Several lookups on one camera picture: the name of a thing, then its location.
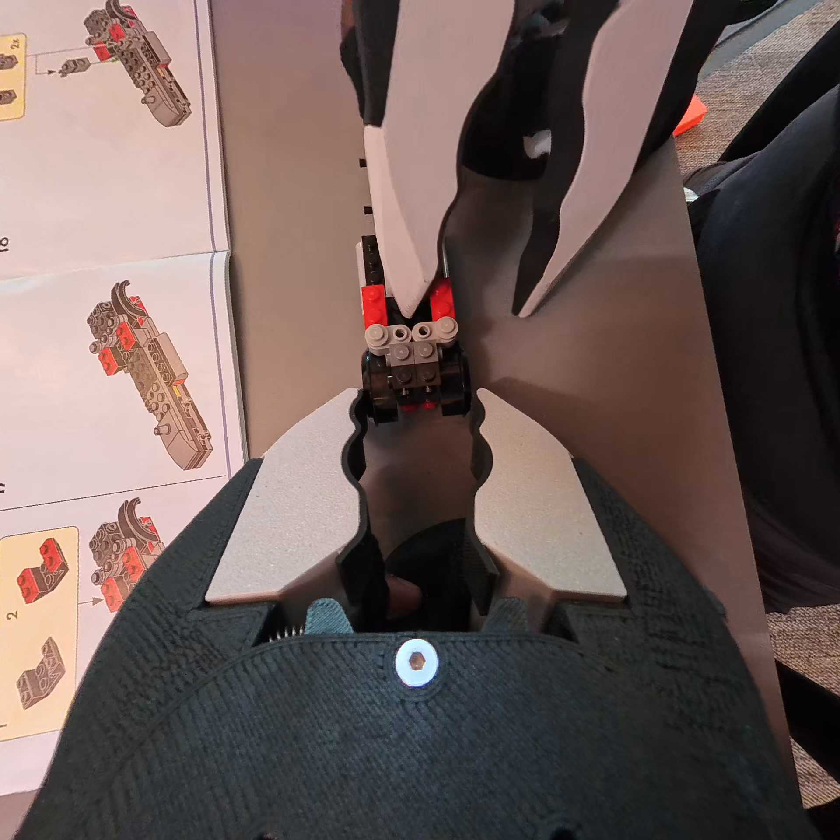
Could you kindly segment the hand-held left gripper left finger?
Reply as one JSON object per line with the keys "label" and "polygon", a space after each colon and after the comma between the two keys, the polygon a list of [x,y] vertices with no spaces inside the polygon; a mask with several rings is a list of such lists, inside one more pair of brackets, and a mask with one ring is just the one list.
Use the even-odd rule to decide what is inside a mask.
{"label": "hand-held left gripper left finger", "polygon": [[340,557],[369,524],[363,397],[344,390],[266,451],[206,592],[210,604],[359,599],[341,582]]}

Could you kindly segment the orange plastic piece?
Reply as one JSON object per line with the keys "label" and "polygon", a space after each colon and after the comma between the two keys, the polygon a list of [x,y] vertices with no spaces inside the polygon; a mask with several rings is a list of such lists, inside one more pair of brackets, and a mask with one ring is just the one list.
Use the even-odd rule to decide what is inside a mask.
{"label": "orange plastic piece", "polygon": [[708,109],[706,104],[702,100],[700,100],[697,94],[694,94],[691,97],[689,106],[686,112],[684,113],[682,119],[677,123],[673,131],[673,136],[678,137],[681,134],[687,132],[688,130],[691,130],[698,126],[706,117],[707,111]]}

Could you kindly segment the black cushion pad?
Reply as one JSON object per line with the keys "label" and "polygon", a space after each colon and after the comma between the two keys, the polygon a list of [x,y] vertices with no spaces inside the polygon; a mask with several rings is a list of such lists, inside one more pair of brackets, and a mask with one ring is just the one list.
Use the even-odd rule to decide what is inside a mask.
{"label": "black cushion pad", "polygon": [[[516,22],[506,47],[500,77],[479,105],[467,129],[465,167],[509,181],[541,176],[548,153],[536,143],[548,140],[546,97],[562,32],[578,2],[517,2]],[[695,90],[699,71],[738,2],[697,1],[658,97],[637,164],[672,134]]]}

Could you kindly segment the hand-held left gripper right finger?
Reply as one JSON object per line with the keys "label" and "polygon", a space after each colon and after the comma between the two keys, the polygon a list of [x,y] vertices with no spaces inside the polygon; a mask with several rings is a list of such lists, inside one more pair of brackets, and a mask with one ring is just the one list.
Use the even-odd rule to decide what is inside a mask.
{"label": "hand-held left gripper right finger", "polygon": [[621,603],[627,589],[572,457],[530,416],[481,388],[474,400],[481,467],[473,507],[480,546],[500,569],[496,594],[518,598],[539,632],[559,600]]}

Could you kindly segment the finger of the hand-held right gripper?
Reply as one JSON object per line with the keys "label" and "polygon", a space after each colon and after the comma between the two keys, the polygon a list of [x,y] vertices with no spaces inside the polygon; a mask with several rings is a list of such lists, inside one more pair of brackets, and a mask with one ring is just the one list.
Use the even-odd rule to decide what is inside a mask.
{"label": "finger of the hand-held right gripper", "polygon": [[532,314],[627,185],[692,2],[576,2],[549,79],[549,160],[512,311]]}
{"label": "finger of the hand-held right gripper", "polygon": [[409,318],[438,273],[461,136],[497,73],[513,1],[400,2],[381,124],[364,127],[385,280]]}

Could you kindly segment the person's black pants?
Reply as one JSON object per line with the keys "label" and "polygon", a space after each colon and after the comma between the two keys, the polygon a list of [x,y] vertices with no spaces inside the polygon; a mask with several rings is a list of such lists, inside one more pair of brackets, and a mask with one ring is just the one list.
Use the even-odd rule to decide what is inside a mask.
{"label": "person's black pants", "polygon": [[684,184],[765,609],[837,604],[838,71]]}

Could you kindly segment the brick instruction booklet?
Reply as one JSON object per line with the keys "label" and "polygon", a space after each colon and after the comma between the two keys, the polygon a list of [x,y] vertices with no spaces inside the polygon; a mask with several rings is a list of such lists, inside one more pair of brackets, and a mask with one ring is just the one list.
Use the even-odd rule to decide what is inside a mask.
{"label": "brick instruction booklet", "polygon": [[2,795],[245,460],[208,2],[2,2]]}

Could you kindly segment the grey black toy brick model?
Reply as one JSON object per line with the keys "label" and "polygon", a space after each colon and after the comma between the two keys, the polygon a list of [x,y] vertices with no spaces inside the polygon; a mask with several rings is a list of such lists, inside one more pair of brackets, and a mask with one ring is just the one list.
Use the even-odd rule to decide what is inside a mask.
{"label": "grey black toy brick model", "polygon": [[469,412],[469,365],[459,344],[445,245],[439,255],[434,281],[407,317],[387,284],[376,235],[362,236],[356,246],[366,341],[362,385],[365,410],[377,425],[419,410],[439,409],[444,416]]}

